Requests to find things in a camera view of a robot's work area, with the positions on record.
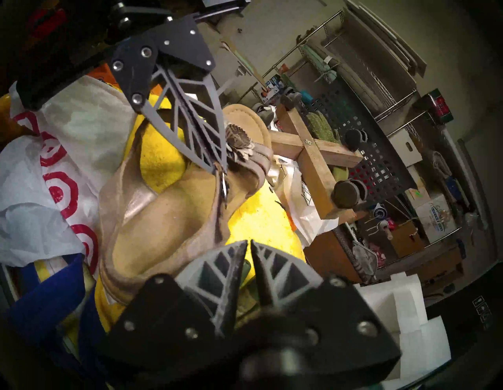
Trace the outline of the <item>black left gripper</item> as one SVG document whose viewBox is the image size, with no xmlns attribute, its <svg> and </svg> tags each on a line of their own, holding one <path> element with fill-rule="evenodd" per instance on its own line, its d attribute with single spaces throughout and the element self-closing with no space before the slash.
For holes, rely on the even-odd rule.
<svg viewBox="0 0 503 390">
<path fill-rule="evenodd" d="M 63 1 L 66 20 L 22 62 L 17 92 L 39 110 L 107 63 L 131 107 L 209 173 L 227 173 L 215 61 L 198 24 L 251 1 Z"/>
</svg>

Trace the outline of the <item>gray right gripper left finger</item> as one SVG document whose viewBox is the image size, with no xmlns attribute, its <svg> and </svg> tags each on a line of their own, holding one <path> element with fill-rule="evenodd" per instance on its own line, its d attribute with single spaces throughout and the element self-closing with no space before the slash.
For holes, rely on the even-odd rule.
<svg viewBox="0 0 503 390">
<path fill-rule="evenodd" d="M 145 282 L 98 346 L 104 364 L 127 372 L 163 368 L 233 332 L 248 241 L 213 249 L 175 278 Z"/>
</svg>

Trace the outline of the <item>gray right gripper right finger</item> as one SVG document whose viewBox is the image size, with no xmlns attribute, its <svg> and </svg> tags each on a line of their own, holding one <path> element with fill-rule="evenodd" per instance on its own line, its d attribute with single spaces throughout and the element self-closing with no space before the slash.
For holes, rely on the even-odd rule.
<svg viewBox="0 0 503 390">
<path fill-rule="evenodd" d="M 357 289 L 251 241 L 262 310 L 251 321 L 251 379 L 385 379 L 401 350 Z"/>
</svg>

